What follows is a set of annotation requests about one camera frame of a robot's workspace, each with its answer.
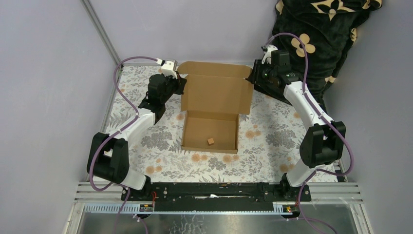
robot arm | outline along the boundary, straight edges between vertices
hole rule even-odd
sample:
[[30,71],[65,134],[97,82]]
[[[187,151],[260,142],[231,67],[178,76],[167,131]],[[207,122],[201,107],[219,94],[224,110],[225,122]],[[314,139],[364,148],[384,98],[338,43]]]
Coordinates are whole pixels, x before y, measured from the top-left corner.
[[[311,173],[324,165],[331,164],[341,158],[343,142],[323,122],[312,103],[317,103],[308,89],[302,91],[302,81],[292,72],[289,53],[279,51],[275,46],[263,47],[263,59],[255,60],[254,68],[248,81],[258,85],[268,93],[278,90],[292,104],[301,117],[307,133],[300,145],[300,157],[293,170],[284,174],[281,183],[287,187],[299,187]],[[321,116],[331,122],[345,136],[342,122],[334,122],[318,105],[315,105]]]
[[[158,64],[162,65],[162,74],[156,74],[149,78],[148,91],[139,105],[138,120],[109,140],[103,147],[94,165],[94,175],[136,190],[143,189],[147,177],[129,167],[128,142],[138,142],[146,130],[159,121],[165,112],[165,103],[173,94],[183,94],[187,82],[176,72],[176,61],[158,59]],[[134,118],[128,119],[118,129],[129,124]],[[98,147],[117,131],[120,130],[114,130],[108,134],[97,133],[93,137],[87,165],[88,173]]]

cardboard box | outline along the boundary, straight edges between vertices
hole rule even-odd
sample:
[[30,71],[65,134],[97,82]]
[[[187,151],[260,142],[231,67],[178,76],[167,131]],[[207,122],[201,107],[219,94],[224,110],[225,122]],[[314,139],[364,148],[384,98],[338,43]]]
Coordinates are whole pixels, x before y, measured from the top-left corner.
[[[208,62],[184,62],[188,74],[181,110],[187,111],[182,149],[236,154],[239,114],[249,114],[254,86],[245,80],[251,68]],[[208,145],[207,139],[214,144]]]

gray wall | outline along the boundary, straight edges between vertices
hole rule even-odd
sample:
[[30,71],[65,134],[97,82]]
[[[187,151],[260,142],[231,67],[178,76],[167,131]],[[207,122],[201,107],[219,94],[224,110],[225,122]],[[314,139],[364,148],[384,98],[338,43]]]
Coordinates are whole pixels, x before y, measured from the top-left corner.
[[1,0],[0,32],[0,233],[61,233],[114,63],[78,0]]
[[121,58],[248,62],[262,56],[275,0],[92,0]]
[[413,3],[384,1],[358,39],[326,97],[347,125],[360,184],[376,234],[411,233]]

floral mat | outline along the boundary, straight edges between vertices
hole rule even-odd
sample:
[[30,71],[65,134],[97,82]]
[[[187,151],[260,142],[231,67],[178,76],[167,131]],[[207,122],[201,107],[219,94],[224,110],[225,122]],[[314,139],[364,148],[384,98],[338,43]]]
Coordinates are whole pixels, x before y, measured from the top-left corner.
[[[125,66],[119,87],[134,105],[143,99],[149,77],[159,66]],[[249,115],[240,116],[238,154],[184,151],[181,139],[185,112],[181,96],[166,103],[161,120],[147,130],[140,142],[129,142],[131,168],[154,182],[279,182],[300,158],[305,128],[292,106],[254,91]],[[134,115],[116,94],[106,132],[115,130]],[[333,171],[333,165],[326,166]],[[325,173],[312,182],[336,182]]]

box flap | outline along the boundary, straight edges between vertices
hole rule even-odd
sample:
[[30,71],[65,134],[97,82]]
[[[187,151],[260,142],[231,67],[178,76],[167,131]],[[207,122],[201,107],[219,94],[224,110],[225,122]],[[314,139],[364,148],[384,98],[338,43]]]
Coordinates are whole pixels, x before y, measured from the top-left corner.
[[184,62],[178,72],[188,74],[181,100],[183,111],[249,114],[254,86],[245,78],[250,67]]
[[178,67],[180,74],[216,76],[216,77],[239,77],[248,78],[252,69],[248,66],[187,61]]
[[249,114],[254,86],[243,78],[188,75],[183,111]]

